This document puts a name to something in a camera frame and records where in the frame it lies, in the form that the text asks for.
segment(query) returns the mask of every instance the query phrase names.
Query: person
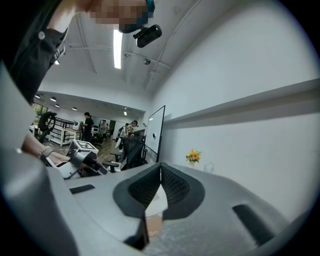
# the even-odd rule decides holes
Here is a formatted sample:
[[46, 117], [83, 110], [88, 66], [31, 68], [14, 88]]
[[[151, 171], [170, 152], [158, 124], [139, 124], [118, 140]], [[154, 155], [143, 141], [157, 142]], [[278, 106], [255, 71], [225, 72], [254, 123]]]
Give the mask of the person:
[[114, 135], [114, 131], [115, 131], [115, 129], [110, 129], [110, 130], [109, 130], [109, 134], [110, 134], [110, 142], [112, 142], [113, 135]]
[[102, 124], [100, 124], [100, 132], [106, 136], [108, 130], [108, 125], [106, 124], [106, 120], [102, 120]]
[[94, 125], [94, 121], [91, 119], [91, 115], [89, 112], [84, 113], [85, 123], [82, 125], [84, 127], [84, 141], [91, 141], [91, 129]]
[[131, 124], [129, 124], [125, 129], [125, 137], [129, 137], [129, 133], [134, 132], [134, 128], [138, 126], [138, 121], [134, 120]]
[[129, 124], [126, 123], [125, 126], [122, 126], [122, 128], [121, 128], [122, 130], [121, 130], [120, 135], [119, 135], [120, 138], [122, 138], [122, 137], [124, 137], [126, 135], [126, 130], [127, 130], [128, 125]]
[[[34, 0], [32, 4], [20, 1], [18, 8], [16, 4], [9, 1], [6, 9], [14, 10], [14, 16], [22, 23], [3, 28], [3, 34], [10, 40], [4, 41], [1, 58], [30, 104], [49, 68], [63, 55], [68, 27], [75, 15], [86, 13], [97, 24], [118, 24], [124, 33], [131, 33], [146, 24], [148, 13], [155, 10], [150, 0]], [[49, 154], [32, 134], [27, 134], [22, 150], [35, 157]], [[69, 160], [55, 152], [50, 153], [49, 158], [55, 165]]]

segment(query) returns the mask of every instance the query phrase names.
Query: office chair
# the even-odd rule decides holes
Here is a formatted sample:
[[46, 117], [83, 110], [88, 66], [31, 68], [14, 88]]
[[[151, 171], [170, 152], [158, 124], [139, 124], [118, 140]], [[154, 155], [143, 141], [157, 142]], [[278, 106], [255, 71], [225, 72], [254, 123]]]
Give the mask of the office chair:
[[[53, 129], [55, 128], [56, 125], [56, 115], [57, 113], [54, 112], [46, 112], [44, 114], [42, 114], [42, 116], [40, 117], [39, 120], [39, 129], [42, 132], [40, 138], [38, 139], [38, 141], [43, 144], [44, 140], [46, 138], [47, 135], [50, 135], [50, 133], [53, 131]], [[51, 121], [53, 120], [53, 125], [51, 127], [49, 127]]]
[[[85, 129], [83, 128], [83, 126], [81, 126], [81, 135], [82, 135], [81, 140], [84, 141], [86, 139], [86, 135], [85, 135]], [[100, 133], [98, 135], [90, 136], [89, 142], [92, 144], [95, 143], [94, 146], [96, 146], [96, 147], [99, 146], [102, 148], [101, 144], [104, 142], [103, 134]]]
[[[129, 133], [129, 137], [124, 137], [122, 139], [123, 151], [121, 154], [121, 167], [120, 170], [129, 170], [135, 167], [142, 166], [142, 150], [145, 145], [146, 137], [140, 135], [139, 133]], [[110, 167], [110, 172], [114, 173], [115, 168], [119, 167], [119, 163], [112, 163], [104, 161], [103, 166]]]

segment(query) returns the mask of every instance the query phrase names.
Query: fluorescent light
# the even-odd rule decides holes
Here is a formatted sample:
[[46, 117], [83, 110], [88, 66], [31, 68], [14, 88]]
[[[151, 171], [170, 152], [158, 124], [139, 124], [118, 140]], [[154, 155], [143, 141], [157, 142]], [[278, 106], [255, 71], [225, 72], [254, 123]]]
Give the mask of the fluorescent light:
[[122, 36], [118, 30], [113, 31], [113, 58], [116, 69], [121, 69]]

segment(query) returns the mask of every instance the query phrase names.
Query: flower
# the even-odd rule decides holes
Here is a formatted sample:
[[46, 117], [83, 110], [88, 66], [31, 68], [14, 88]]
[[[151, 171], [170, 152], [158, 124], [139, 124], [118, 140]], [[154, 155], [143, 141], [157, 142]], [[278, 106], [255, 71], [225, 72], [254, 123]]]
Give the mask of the flower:
[[192, 149], [189, 153], [186, 154], [185, 156], [185, 160], [188, 162], [197, 162], [199, 163], [200, 159], [201, 159], [201, 154], [202, 152]]

